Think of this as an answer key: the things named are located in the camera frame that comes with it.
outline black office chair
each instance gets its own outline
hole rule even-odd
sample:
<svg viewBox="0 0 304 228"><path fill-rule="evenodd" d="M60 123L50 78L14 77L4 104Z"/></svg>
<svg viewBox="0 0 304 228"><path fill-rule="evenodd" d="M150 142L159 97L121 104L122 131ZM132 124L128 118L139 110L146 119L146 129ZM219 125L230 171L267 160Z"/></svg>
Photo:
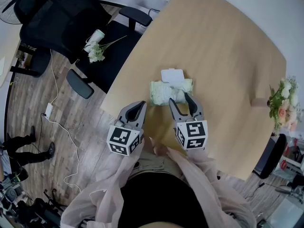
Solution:
<svg viewBox="0 0 304 228"><path fill-rule="evenodd" d="M142 11L125 7L120 13L129 17L129 28L115 21L108 24L111 15L104 10L98 0L17 0L14 11L23 24L20 38L25 44L39 50L55 50L66 56L71 64L80 59L77 67L87 75L89 78L87 82L92 81L105 91L113 81L113 75L116 76L118 72L107 66L105 66L107 70L99 71L99 67L96 66L99 63L89 64L89 61L86 61L87 55L82 51L85 41L96 29L106 34L102 43L112 42L128 35L111 45L104 54L106 59L102 65L109 64L111 60L111 67L121 67L141 36L134 32L135 22L148 26L152 20ZM83 86L84 82L75 72L71 71L67 78L81 96L87 98L93 93L88 94L79 87L79 84ZM106 83L100 84L99 81L103 80L106 80Z"/></svg>
<svg viewBox="0 0 304 228"><path fill-rule="evenodd" d="M280 134L276 142L270 138L253 172L261 179L270 176L279 163L286 148L286 144L287 140L284 134Z"/></svg>

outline chair backrest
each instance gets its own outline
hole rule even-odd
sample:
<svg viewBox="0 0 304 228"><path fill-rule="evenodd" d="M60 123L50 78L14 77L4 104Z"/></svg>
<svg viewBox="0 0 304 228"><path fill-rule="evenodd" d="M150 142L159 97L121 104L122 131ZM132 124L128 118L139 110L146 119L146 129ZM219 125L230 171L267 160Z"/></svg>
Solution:
<svg viewBox="0 0 304 228"><path fill-rule="evenodd" d="M23 24L23 42L53 49L71 63L96 29L105 32L111 18L98 0L18 0L14 11Z"/></svg>
<svg viewBox="0 0 304 228"><path fill-rule="evenodd" d="M280 134L278 140L275 142L271 138L255 167L255 172L261 179L267 178L275 169L283 155L286 148L286 136Z"/></svg>

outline sleeve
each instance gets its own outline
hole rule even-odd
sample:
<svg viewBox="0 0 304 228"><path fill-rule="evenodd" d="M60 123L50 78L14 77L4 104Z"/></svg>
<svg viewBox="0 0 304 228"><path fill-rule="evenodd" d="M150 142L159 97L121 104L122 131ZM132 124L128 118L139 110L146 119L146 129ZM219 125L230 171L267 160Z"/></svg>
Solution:
<svg viewBox="0 0 304 228"><path fill-rule="evenodd" d="M247 201L225 181L218 180L214 159L208 158L203 149L187 152L189 161L198 166L206 175L221 203L222 210L235 216L242 228L256 228L256 218Z"/></svg>

